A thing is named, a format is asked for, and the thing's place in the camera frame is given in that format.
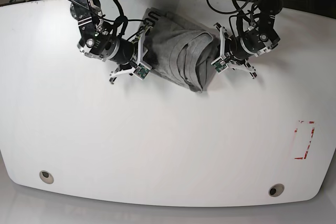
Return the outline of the grey t-shirt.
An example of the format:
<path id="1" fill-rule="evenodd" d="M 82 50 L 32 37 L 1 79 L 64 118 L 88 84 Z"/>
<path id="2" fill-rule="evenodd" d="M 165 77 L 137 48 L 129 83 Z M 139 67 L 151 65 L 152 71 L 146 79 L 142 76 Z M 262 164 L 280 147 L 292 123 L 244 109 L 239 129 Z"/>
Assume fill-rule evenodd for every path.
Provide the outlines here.
<path id="1" fill-rule="evenodd" d="M 151 26 L 144 40 L 144 61 L 151 72 L 192 92 L 201 93 L 214 70 L 219 39 L 184 17 L 156 8 L 143 16 Z"/>

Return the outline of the red tape rectangle marking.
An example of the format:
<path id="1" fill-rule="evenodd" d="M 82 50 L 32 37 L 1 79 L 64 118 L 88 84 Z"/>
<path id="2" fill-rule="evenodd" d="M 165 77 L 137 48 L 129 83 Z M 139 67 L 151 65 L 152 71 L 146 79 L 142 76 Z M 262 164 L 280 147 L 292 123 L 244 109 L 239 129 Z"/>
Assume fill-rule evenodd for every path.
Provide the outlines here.
<path id="1" fill-rule="evenodd" d="M 293 138 L 292 156 L 294 160 L 304 160 L 308 156 L 316 128 L 315 121 L 299 121 Z"/>

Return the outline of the right table grommet hole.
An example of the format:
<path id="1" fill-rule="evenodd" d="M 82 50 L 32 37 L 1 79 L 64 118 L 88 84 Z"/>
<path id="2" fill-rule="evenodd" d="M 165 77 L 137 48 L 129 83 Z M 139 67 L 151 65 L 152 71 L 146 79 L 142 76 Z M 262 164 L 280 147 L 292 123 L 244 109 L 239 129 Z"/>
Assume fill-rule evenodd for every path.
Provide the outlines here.
<path id="1" fill-rule="evenodd" d="M 278 197 L 284 192 L 284 189 L 283 184 L 275 184 L 269 189 L 268 194 L 270 197 Z"/>

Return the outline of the table grommet hole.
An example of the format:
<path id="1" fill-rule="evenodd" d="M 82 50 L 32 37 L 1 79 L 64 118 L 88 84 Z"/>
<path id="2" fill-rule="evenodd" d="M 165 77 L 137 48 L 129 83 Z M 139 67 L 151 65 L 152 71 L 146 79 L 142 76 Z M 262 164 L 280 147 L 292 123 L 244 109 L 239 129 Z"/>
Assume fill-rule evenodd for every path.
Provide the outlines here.
<path id="1" fill-rule="evenodd" d="M 283 184 L 275 184 L 269 189 L 268 194 L 270 197 L 278 197 L 284 192 L 284 189 Z"/>
<path id="2" fill-rule="evenodd" d="M 46 184 L 50 185 L 54 183 L 53 175 L 45 170 L 39 172 L 39 177 Z"/>

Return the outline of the left table grommet hole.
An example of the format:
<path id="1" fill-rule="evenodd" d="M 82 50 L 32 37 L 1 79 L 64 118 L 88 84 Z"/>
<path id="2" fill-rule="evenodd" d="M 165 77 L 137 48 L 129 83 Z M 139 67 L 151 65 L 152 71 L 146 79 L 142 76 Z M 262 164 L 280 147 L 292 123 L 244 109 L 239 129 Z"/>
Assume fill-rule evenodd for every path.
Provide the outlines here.
<path id="1" fill-rule="evenodd" d="M 46 184 L 50 185 L 54 183 L 53 175 L 45 170 L 39 172 L 39 177 Z"/>

